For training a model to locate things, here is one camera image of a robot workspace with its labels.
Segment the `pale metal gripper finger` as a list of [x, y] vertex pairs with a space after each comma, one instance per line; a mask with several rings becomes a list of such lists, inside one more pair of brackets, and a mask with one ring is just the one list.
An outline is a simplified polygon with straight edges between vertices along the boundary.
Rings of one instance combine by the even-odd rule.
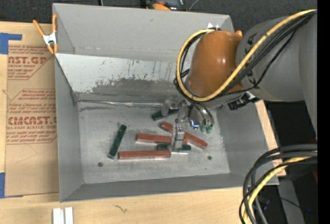
[[181, 125], [175, 125], [173, 129], [172, 150], [178, 151], [182, 149], [184, 141], [184, 131]]
[[174, 113], [177, 113], [179, 110], [179, 102], [172, 100], [165, 100], [162, 104], [160, 112], [163, 116], [169, 116]]

